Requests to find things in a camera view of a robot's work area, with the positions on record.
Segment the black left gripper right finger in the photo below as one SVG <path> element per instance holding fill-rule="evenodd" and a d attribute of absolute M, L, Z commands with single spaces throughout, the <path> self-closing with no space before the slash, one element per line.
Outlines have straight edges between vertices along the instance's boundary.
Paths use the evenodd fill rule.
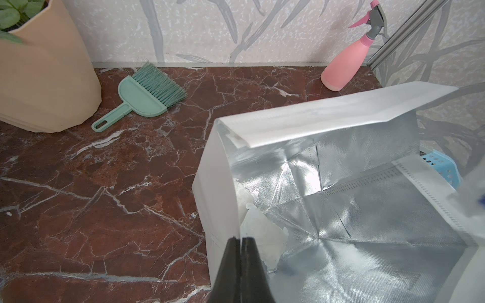
<path fill-rule="evenodd" d="M 256 241 L 252 237 L 242 239 L 241 274 L 241 302 L 275 303 Z"/>

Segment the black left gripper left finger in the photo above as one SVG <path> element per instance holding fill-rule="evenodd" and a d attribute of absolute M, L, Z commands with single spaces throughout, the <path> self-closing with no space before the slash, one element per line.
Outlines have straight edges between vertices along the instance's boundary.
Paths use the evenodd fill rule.
<path fill-rule="evenodd" d="M 227 241 L 208 303 L 241 302 L 241 245 L 235 237 Z"/>

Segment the white ice pack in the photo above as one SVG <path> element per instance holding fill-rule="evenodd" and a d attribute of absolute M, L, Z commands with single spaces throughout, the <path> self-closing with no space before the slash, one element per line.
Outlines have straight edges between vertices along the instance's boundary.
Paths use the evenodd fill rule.
<path fill-rule="evenodd" d="M 240 233 L 243 238 L 252 237 L 267 273 L 277 271 L 277 265 L 283 255 L 289 238 L 286 227 L 280 228 L 255 205 L 253 196 L 241 183 L 234 180 L 237 197 L 237 209 Z"/>

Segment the white insulated delivery bag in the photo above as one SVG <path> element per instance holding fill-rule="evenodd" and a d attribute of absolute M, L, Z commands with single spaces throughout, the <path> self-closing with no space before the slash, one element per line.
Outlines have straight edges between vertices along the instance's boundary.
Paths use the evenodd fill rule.
<path fill-rule="evenodd" d="M 275 302 L 483 302 L 484 165 L 454 189 L 420 156 L 427 82 L 215 120 L 193 194 L 211 286 L 243 237 L 236 179 L 289 232 Z"/>

